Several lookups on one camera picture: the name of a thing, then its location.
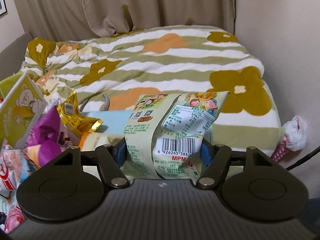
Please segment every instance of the snack package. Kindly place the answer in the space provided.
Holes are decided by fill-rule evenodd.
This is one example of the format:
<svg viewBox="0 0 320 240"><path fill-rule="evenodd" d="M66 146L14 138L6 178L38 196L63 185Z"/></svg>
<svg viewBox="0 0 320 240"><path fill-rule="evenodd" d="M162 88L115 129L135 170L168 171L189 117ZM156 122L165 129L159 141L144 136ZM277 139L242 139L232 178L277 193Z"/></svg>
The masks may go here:
<svg viewBox="0 0 320 240"><path fill-rule="evenodd" d="M94 151L95 148L104 144L111 144L106 134L100 132L84 132L78 146L81 151Z"/></svg>
<svg viewBox="0 0 320 240"><path fill-rule="evenodd" d="M16 180L16 189L27 177L29 177L35 168L25 159L22 150L11 149L4 152L4 160L7 167L13 171Z"/></svg>
<svg viewBox="0 0 320 240"><path fill-rule="evenodd" d="M74 145L78 145L84 132L95 132L103 122L99 118L80 115L76 91L73 91L64 103L57 106L57 111Z"/></svg>
<svg viewBox="0 0 320 240"><path fill-rule="evenodd" d="M32 164L35 170L38 170L65 150L66 148L48 139L42 144L26 147L22 153L28 163Z"/></svg>
<svg viewBox="0 0 320 240"><path fill-rule="evenodd" d="M4 232L6 234L13 231L25 220L19 205L13 205L7 215L4 223Z"/></svg>
<svg viewBox="0 0 320 240"><path fill-rule="evenodd" d="M201 173L200 147L228 92L140 96L124 136L128 179L192 179Z"/></svg>
<svg viewBox="0 0 320 240"><path fill-rule="evenodd" d="M81 151L94 151L95 148L104 144L111 144L106 134L99 132L84 132L78 146L80 147ZM83 166L83 171L100 179L96 166Z"/></svg>
<svg viewBox="0 0 320 240"><path fill-rule="evenodd" d="M56 107L51 108L36 122L27 137L26 147L42 144L47 140L59 144L64 149L73 146Z"/></svg>
<svg viewBox="0 0 320 240"><path fill-rule="evenodd" d="M17 189L14 173L5 161L5 152L13 149L6 139L3 140L0 151L0 191L12 191Z"/></svg>
<svg viewBox="0 0 320 240"><path fill-rule="evenodd" d="M0 138L15 148L23 148L47 102L27 73L17 73L0 81Z"/></svg>

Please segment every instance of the snack bag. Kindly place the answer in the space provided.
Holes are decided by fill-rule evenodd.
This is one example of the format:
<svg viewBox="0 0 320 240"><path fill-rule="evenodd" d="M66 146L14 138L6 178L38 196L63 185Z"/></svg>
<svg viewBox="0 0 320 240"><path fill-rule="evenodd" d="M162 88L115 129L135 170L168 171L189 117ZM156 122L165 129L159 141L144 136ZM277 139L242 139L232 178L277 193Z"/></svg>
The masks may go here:
<svg viewBox="0 0 320 240"><path fill-rule="evenodd" d="M67 149L73 146L68 131L60 120L56 107L51 108L32 127L26 141L26 147L42 144L47 140Z"/></svg>
<svg viewBox="0 0 320 240"><path fill-rule="evenodd" d="M95 132L103 122L99 118L80 115L76 91L73 91L64 103L57 106L57 111L74 145L78 145L84 132Z"/></svg>
<svg viewBox="0 0 320 240"><path fill-rule="evenodd" d="M16 180L16 189L27 177L29 177L35 168L28 163L23 156L22 150L12 149L4 152L6 165L13 171Z"/></svg>
<svg viewBox="0 0 320 240"><path fill-rule="evenodd" d="M42 144L26 147L22 150L22 153L28 163L30 163L35 170L38 170L65 150L66 148L48 139Z"/></svg>
<svg viewBox="0 0 320 240"><path fill-rule="evenodd" d="M98 146L104 144L111 144L106 134L100 132L84 132L78 146L81 151L94 151Z"/></svg>
<svg viewBox="0 0 320 240"><path fill-rule="evenodd" d="M99 132L84 132L78 146L80 147L81 151L94 151L98 146L104 144L111 144L106 134ZM82 168L84 172L90 173L91 175L100 179L96 166L82 166Z"/></svg>
<svg viewBox="0 0 320 240"><path fill-rule="evenodd" d="M3 140L0 151L0 191L12 191L17 189L14 173L5 161L5 152L13 149L6 139Z"/></svg>
<svg viewBox="0 0 320 240"><path fill-rule="evenodd" d="M228 92L140 96L124 130L128 179L192 179L201 173L205 131L217 119Z"/></svg>
<svg viewBox="0 0 320 240"><path fill-rule="evenodd" d="M7 215L4 223L4 232L6 234L13 231L25 220L19 205L13 205Z"/></svg>

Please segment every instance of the bed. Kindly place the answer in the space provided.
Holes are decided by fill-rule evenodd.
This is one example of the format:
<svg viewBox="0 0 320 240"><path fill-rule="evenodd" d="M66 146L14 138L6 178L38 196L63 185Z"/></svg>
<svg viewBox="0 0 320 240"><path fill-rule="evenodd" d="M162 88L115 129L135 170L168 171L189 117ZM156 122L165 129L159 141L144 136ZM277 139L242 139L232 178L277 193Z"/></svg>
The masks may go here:
<svg viewBox="0 0 320 240"><path fill-rule="evenodd" d="M82 41L29 42L21 70L49 102L77 92L83 112L130 110L141 94L230 91L207 138L271 156L282 139L264 66L225 30L202 25L139 29Z"/></svg>

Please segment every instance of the barcode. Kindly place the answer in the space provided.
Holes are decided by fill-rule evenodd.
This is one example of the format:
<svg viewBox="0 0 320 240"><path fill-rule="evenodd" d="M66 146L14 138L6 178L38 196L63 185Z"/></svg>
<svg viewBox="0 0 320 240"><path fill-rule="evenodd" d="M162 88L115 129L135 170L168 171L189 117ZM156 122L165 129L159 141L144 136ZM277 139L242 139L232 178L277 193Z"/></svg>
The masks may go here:
<svg viewBox="0 0 320 240"><path fill-rule="evenodd" d="M162 151L174 151L184 153L195 153L196 139L195 138L179 138L169 139L163 138Z"/></svg>
<svg viewBox="0 0 320 240"><path fill-rule="evenodd" d="M73 105L72 104L64 103L64 108L65 108L67 114L73 114Z"/></svg>

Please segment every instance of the qr code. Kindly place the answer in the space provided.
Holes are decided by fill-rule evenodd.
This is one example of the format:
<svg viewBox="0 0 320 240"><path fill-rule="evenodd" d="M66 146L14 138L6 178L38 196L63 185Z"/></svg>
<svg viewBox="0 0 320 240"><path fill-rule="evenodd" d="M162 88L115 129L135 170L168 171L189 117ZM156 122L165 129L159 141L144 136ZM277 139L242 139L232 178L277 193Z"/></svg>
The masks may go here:
<svg viewBox="0 0 320 240"><path fill-rule="evenodd" d="M143 116L150 116L154 110L148 110Z"/></svg>
<svg viewBox="0 0 320 240"><path fill-rule="evenodd" d="M138 119L143 111L137 112L133 119Z"/></svg>
<svg viewBox="0 0 320 240"><path fill-rule="evenodd" d="M73 114L73 105L72 104L64 103L64 108L65 108L67 114Z"/></svg>

